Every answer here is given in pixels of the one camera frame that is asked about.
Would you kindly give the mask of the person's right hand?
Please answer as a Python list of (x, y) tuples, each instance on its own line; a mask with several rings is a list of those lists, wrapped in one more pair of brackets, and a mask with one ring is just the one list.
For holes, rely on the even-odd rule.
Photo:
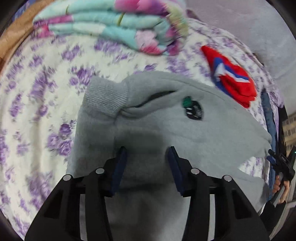
[(288, 180), (281, 181), (280, 175), (277, 175), (275, 178), (274, 186), (273, 186), (273, 194), (280, 192), (282, 190), (281, 196), (279, 196), (278, 204), (282, 204), (286, 201), (290, 190), (290, 182)]

